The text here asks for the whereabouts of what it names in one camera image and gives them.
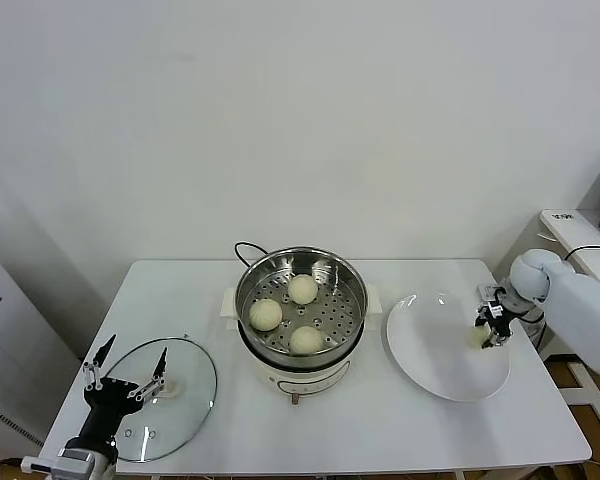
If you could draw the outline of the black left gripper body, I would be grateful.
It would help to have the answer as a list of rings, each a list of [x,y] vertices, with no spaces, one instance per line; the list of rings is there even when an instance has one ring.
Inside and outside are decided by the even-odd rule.
[[[139,412],[143,400],[134,391],[138,384],[110,377],[101,379],[101,388],[91,385],[84,390],[84,400],[90,408],[78,437],[89,443],[105,444],[114,439],[122,420]]]

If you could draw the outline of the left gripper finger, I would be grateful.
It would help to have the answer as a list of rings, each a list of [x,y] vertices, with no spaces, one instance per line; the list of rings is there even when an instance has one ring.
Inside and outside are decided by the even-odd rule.
[[[83,362],[82,372],[85,376],[86,391],[101,390],[103,388],[100,369],[103,366],[115,339],[116,335],[112,335],[109,340],[97,350],[91,360]]]
[[[137,402],[147,402],[148,400],[156,397],[159,393],[161,393],[164,390],[164,373],[167,364],[167,351],[168,348],[165,347],[149,380],[144,384],[138,386],[137,388],[131,390],[127,394],[128,398],[133,398]]]

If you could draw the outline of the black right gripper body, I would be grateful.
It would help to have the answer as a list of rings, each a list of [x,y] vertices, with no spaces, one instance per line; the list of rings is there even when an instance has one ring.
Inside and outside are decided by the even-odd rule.
[[[499,302],[492,301],[487,304],[485,315],[491,329],[492,340],[508,340],[511,337],[510,323],[514,316],[510,311]]]

